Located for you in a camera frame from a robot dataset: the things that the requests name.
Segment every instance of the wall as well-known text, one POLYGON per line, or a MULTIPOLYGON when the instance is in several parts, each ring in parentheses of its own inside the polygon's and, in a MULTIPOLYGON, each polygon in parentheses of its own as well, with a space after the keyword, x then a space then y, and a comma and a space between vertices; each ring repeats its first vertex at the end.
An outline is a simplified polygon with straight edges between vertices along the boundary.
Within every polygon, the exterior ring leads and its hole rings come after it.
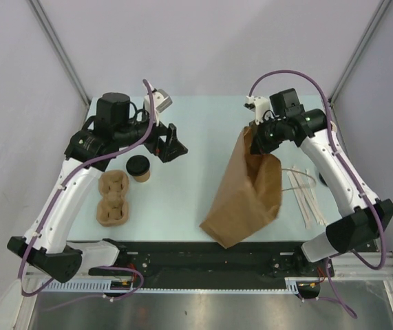
MULTIPOLYGON (((245 95, 270 70, 298 69, 328 94, 379 0, 42 0, 87 93, 245 95)), ((296 86, 272 78, 260 92, 296 86)))
POLYGON ((8 239, 38 215, 84 114, 26 1, 0 0, 0 296, 19 265, 8 239))
MULTIPOLYGON (((336 113, 361 176, 381 198, 393 200, 393 3, 337 99, 336 113)), ((393 219, 386 234, 393 250, 393 219)))

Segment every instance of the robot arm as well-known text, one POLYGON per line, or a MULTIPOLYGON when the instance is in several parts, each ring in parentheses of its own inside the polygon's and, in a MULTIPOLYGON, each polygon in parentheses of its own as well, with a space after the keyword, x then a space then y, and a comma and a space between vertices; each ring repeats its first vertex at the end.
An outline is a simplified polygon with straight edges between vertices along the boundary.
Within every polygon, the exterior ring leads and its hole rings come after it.
MULTIPOLYGON (((342 216, 342 219, 328 225, 324 233, 302 244, 294 254, 296 264, 299 267, 306 266, 335 254, 346 253, 378 238, 379 231, 374 216, 336 154, 343 157, 361 182, 366 197, 380 217, 383 229, 386 229, 393 215, 393 203, 390 199, 381 201, 364 183, 338 143, 337 152, 333 152, 326 131, 325 113, 320 109, 305 111, 294 89, 271 96, 270 102, 274 110, 273 116, 258 118, 256 115, 256 121, 251 124, 251 153, 271 153, 283 141, 293 141, 319 169, 342 216)), ((337 141, 335 132, 332 134, 333 140, 337 141)))
MULTIPOLYGON (((163 90, 153 89, 153 99, 156 125, 144 145, 163 162, 170 162, 188 150, 178 141, 176 127, 170 124, 167 128, 159 119, 160 112, 171 104, 170 97, 163 90)), ((67 282, 77 272, 113 265, 118 256, 119 249, 110 241, 67 244, 67 236, 80 207, 90 188, 106 170, 110 159, 82 168, 62 190, 60 187, 66 177, 83 162, 132 145, 145 134, 149 125, 149 113, 145 109, 149 109, 150 104, 145 102, 145 108, 136 109, 130 118, 131 105, 134 106, 129 96, 121 93, 106 93, 98 100, 96 115, 88 118, 85 126, 72 136, 60 175, 40 215, 23 237, 11 237, 8 242, 8 249, 23 257, 28 245, 36 237, 27 262, 61 283, 67 282), (88 127, 91 123, 94 123, 93 129, 88 127), (61 195, 37 234, 40 221, 57 193, 61 195)))

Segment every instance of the floor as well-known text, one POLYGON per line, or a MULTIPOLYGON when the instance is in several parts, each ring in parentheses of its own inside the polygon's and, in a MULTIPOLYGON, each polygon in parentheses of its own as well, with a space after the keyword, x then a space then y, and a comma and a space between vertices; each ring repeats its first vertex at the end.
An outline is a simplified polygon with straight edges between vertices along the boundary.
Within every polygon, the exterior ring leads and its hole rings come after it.
MULTIPOLYGON (((90 298, 44 311, 79 294, 44 293, 37 300, 29 329, 387 329, 393 315, 383 282, 336 283, 343 299, 359 315, 353 320, 326 301, 301 303, 292 295, 136 294, 119 302, 90 298)), ((332 296, 329 285, 321 296, 332 296)))

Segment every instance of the paper bag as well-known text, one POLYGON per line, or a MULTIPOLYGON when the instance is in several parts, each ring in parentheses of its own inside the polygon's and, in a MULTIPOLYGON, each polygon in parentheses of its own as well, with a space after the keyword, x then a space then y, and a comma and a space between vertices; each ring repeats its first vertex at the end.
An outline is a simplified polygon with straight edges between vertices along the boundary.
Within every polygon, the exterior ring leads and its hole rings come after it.
POLYGON ((224 248, 271 223, 282 203, 282 167, 274 155, 251 155, 253 134, 244 128, 210 212, 200 227, 224 248))

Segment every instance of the white panel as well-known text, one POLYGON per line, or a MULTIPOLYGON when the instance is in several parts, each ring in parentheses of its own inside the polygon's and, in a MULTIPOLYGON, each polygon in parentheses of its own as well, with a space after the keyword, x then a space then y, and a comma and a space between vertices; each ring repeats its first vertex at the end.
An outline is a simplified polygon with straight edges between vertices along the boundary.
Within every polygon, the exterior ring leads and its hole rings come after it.
MULTIPOLYGON (((393 201, 393 3, 336 107, 355 167, 380 198, 393 201)), ((386 237, 393 250, 393 218, 386 237)))
POLYGON ((83 116, 26 1, 0 1, 0 297, 19 266, 8 239, 38 215, 83 116))
MULTIPOLYGON (((244 95, 275 69, 310 74, 330 93, 378 3, 42 0, 89 96, 143 95, 144 77, 175 96, 244 95)), ((266 86, 315 93, 299 81, 266 86)))

